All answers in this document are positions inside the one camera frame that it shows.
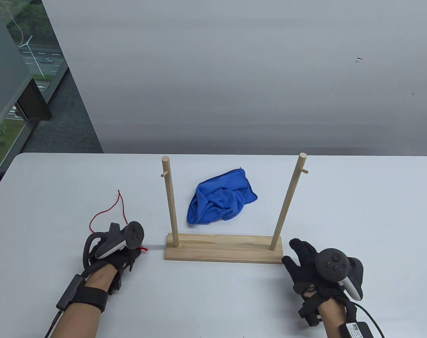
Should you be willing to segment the person's left hand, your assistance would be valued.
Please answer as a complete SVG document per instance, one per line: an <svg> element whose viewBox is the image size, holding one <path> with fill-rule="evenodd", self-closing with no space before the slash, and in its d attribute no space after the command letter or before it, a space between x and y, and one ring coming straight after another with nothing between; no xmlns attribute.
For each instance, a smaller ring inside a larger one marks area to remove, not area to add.
<svg viewBox="0 0 427 338"><path fill-rule="evenodd" d="M94 250L99 245L94 246L88 253L88 266L85 270L88 273L88 280L85 286L106 291L112 295L121 287L121 278L125 270L131 271L136 259L141 255L142 248L123 248L110 254L106 258L95 258Z"/></svg>

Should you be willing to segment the person's right hand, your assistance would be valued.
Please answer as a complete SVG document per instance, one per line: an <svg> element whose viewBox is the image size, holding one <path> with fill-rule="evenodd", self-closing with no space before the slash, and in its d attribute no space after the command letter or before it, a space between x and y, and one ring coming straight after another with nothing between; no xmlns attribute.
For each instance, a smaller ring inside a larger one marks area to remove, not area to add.
<svg viewBox="0 0 427 338"><path fill-rule="evenodd" d="M308 242L297 238L290 240L290 247L299 259L296 264L289 256L282 263L289 272L294 291L304 300L299 310L300 317L308 325L316 326L326 321L326 314L320 306L334 300L346 309L346 322L356 322L357 301L363 299L363 265L354 257L347 257L338 249L328 248L321 252Z"/></svg>

